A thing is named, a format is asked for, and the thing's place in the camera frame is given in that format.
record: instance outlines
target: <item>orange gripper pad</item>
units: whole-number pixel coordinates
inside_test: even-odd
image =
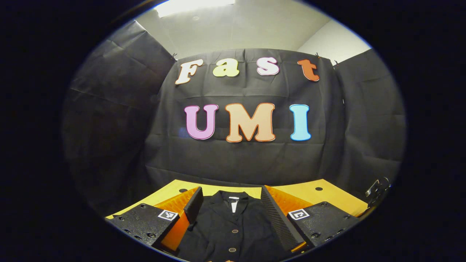
[[[176,212],[179,215],[178,221],[175,223],[175,225],[173,225],[173,227],[170,229],[170,231],[168,231],[167,235],[161,241],[162,245],[173,251],[178,248],[181,239],[188,229],[189,221],[183,209],[197,189],[198,187],[193,188],[154,205],[160,209]]]
[[[281,211],[285,214],[285,216],[288,215],[288,212],[312,206],[311,203],[293,195],[290,195],[288,193],[285,193],[281,190],[275,189],[270,186],[265,186],[265,188],[272,195],[273,199],[280,207]]]

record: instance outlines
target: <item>pink letter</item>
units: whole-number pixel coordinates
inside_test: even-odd
[[[262,57],[257,59],[257,73],[261,76],[273,76],[278,74],[280,69],[276,65],[277,60],[273,57]]]
[[[186,112],[186,129],[188,134],[195,139],[205,140],[210,138],[215,131],[215,111],[219,109],[216,104],[208,104],[204,106],[204,111],[207,112],[207,127],[204,131],[200,131],[197,126],[197,112],[199,107],[196,105],[187,106]]]

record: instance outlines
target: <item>purple letter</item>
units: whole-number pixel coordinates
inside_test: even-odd
[[[204,111],[207,112],[207,127],[204,131],[200,131],[197,126],[197,112],[199,107],[196,105],[187,106],[186,112],[186,129],[188,134],[195,139],[205,140],[210,138],[215,131],[215,111],[219,109],[216,104],[208,104],[204,106]]]

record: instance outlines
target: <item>orange letter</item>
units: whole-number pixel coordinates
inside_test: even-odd
[[[228,142],[241,142],[243,137],[240,135],[239,128],[243,132],[247,141],[251,141],[257,128],[255,139],[260,142],[275,140],[272,133],[272,111],[275,105],[272,103],[260,103],[253,117],[250,118],[244,106],[240,103],[231,103],[226,105],[225,110],[230,113],[230,134],[226,137]]]
[[[311,62],[307,59],[300,60],[298,61],[298,64],[302,66],[302,72],[304,73],[304,76],[311,80],[311,81],[318,81],[319,76],[314,75],[314,72],[312,69],[317,69],[317,66],[314,64],[311,64]]]
[[[204,60],[199,59],[196,61],[186,62],[181,64],[181,72],[179,73],[178,79],[175,81],[175,84],[184,84],[191,80],[188,77],[188,74],[194,75],[198,66],[201,66],[204,63]]]

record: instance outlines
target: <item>yellow table surface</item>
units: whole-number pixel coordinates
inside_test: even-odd
[[[148,197],[119,212],[116,212],[114,215],[123,214],[141,203],[145,203],[151,206],[156,205],[170,197],[174,197],[180,194],[179,190],[182,188],[190,190],[197,186],[202,187],[202,193],[204,196],[212,196],[218,190],[223,190],[227,192],[246,192],[248,195],[260,199],[260,187],[212,186],[174,180],[170,184],[160,188]],[[321,187],[322,190],[317,191],[315,189],[316,187]],[[325,181],[324,179],[286,186],[273,186],[273,188],[282,190],[283,192],[286,192],[295,197],[299,197],[311,204],[317,204],[322,201],[326,201],[353,216],[359,216],[367,209],[367,203]],[[107,218],[112,219],[113,215],[109,215]]]

